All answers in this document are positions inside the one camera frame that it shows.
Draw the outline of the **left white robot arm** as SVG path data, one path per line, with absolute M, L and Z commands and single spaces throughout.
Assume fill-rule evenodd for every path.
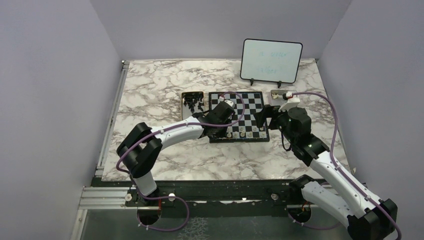
M 147 206 L 157 200 L 157 184 L 151 170 L 162 150 L 225 131 L 233 114 L 235 103 L 223 100 L 207 113 L 195 113 L 166 126 L 149 127 L 145 122 L 138 123 L 116 149 L 120 162 L 139 189 L 138 199 Z

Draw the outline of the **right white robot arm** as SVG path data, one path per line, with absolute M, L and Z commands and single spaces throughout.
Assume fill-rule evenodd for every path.
M 258 127 L 270 119 L 269 128 L 281 132 L 290 143 L 289 150 L 337 192 L 334 194 L 310 176 L 302 175 L 289 184 L 292 202 L 300 204 L 305 200 L 317 205 L 337 219 L 353 240 L 382 240 L 396 230 L 397 205 L 372 193 L 336 160 L 330 148 L 312 134 L 312 120 L 304 108 L 280 111 L 267 104 L 254 118 Z

